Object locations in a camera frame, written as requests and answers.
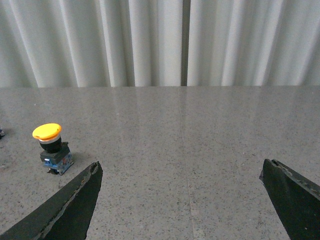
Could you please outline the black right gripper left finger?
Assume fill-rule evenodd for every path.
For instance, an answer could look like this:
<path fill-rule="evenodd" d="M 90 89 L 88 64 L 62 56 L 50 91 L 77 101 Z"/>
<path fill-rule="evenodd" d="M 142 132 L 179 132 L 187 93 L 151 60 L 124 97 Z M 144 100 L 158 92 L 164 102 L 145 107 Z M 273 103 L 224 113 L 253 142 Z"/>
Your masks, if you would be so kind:
<path fill-rule="evenodd" d="M 93 162 L 52 197 L 0 235 L 2 240 L 85 240 L 101 189 Z"/>

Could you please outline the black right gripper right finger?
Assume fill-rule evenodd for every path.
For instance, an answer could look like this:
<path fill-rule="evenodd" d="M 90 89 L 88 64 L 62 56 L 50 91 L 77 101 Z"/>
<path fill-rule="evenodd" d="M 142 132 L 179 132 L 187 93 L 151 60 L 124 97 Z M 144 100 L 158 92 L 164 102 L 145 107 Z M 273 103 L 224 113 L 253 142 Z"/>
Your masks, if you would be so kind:
<path fill-rule="evenodd" d="M 320 238 L 320 186 L 278 160 L 265 159 L 259 179 L 291 240 Z"/>

